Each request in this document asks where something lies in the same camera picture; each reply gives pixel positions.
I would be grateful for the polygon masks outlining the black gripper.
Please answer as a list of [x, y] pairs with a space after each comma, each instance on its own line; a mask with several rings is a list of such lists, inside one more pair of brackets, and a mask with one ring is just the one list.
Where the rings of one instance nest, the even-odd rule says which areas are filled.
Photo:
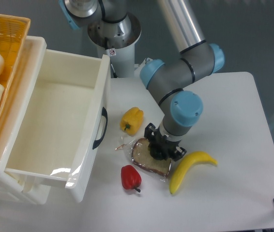
[[165, 130], [165, 128], [156, 129], [155, 125], [149, 123], [144, 131], [144, 137], [149, 141], [150, 144], [164, 150], [165, 152], [171, 152], [170, 158], [173, 161], [178, 161], [184, 157], [186, 154], [186, 149], [179, 147], [180, 141], [183, 136], [176, 136], [170, 134]]

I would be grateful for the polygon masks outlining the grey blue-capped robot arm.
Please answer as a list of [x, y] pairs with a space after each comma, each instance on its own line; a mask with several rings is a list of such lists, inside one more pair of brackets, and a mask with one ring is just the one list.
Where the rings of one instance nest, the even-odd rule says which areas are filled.
[[[72, 29], [87, 27], [98, 56], [110, 57], [113, 77], [133, 75], [141, 25], [127, 11], [126, 1], [61, 0], [59, 5]], [[179, 142], [203, 110], [201, 99], [185, 87], [220, 70], [225, 57], [218, 45], [205, 40], [188, 1], [160, 0], [158, 5], [181, 57], [171, 66], [159, 59], [147, 61], [140, 71], [142, 83], [164, 114], [158, 127], [145, 128], [144, 136], [154, 159], [177, 161], [185, 155]]]

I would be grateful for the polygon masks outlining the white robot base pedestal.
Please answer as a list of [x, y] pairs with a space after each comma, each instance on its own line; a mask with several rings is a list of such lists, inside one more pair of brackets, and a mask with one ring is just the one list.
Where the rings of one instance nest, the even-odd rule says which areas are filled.
[[109, 56], [113, 77], [135, 76], [135, 44], [141, 36], [141, 24], [132, 13], [119, 22], [100, 20], [89, 24], [88, 36], [98, 57]]

